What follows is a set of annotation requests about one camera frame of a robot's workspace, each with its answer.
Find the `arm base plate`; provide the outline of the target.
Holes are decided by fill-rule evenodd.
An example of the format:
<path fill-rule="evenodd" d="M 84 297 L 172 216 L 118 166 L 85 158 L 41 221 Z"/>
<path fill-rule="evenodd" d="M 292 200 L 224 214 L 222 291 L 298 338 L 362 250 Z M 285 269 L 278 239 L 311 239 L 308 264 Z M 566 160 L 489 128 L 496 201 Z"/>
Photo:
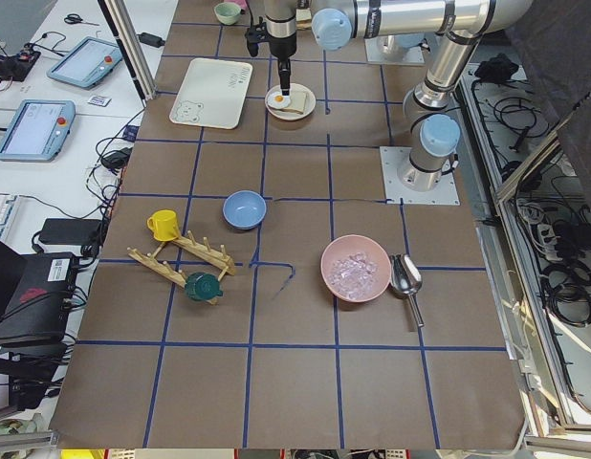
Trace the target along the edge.
<path fill-rule="evenodd" d="M 369 63 L 423 66 L 430 46 L 423 33 L 378 36 L 364 41 Z"/>
<path fill-rule="evenodd" d="M 410 150 L 404 146 L 380 148 L 385 200 L 396 205 L 459 206 L 448 163 L 440 171 L 422 172 L 411 163 Z"/>

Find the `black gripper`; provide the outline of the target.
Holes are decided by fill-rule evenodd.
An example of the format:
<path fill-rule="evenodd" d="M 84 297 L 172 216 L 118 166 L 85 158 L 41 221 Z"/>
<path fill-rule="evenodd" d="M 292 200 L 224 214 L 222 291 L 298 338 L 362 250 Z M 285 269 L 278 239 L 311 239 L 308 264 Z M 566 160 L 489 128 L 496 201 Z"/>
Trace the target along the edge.
<path fill-rule="evenodd" d="M 296 53 L 296 1 L 265 0 L 264 12 L 271 54 L 278 59 L 280 91 L 290 95 L 291 61 Z"/>

